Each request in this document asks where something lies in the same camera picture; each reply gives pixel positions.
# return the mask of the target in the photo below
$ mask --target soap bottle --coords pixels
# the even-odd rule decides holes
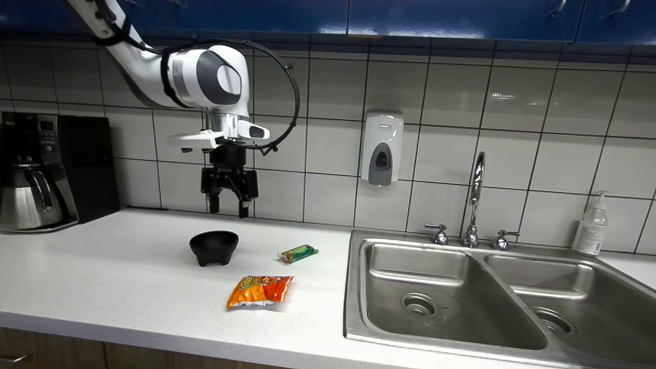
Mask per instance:
[[[572,247],[582,255],[596,256],[603,246],[607,224],[607,195],[601,192],[596,200],[590,200],[587,214],[582,215]]]

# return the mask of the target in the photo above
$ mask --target sink drain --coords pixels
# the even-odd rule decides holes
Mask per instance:
[[[436,307],[433,303],[433,299],[425,293],[407,293],[402,299],[404,307],[416,316],[435,316]]]
[[[535,307],[535,316],[547,329],[552,329],[557,337],[573,331],[573,325],[565,318],[562,318],[556,309]]]

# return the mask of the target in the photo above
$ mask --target orange chip bag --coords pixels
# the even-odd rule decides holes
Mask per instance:
[[[248,274],[232,289],[225,309],[236,309],[239,306],[280,303],[286,295],[291,278],[293,276]]]

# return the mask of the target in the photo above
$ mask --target white tile wall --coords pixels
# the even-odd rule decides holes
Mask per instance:
[[[587,198],[607,190],[607,247],[656,255],[651,49],[345,41],[284,58],[302,118],[278,154],[248,154],[260,183],[252,215],[412,233],[447,224],[457,236],[474,156],[485,151],[482,236],[504,228],[521,242],[567,246]],[[271,60],[248,61],[253,118],[277,135],[289,85]],[[143,107],[95,45],[0,42],[0,107],[107,115],[125,204],[206,210],[203,156],[167,146],[201,127],[198,112]],[[405,115],[402,180],[392,186],[357,179],[366,109]],[[222,214],[236,208],[224,190]]]

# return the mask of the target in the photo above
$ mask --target coffee maker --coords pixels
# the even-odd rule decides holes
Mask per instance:
[[[2,112],[0,232],[54,232],[116,208],[104,116]]]

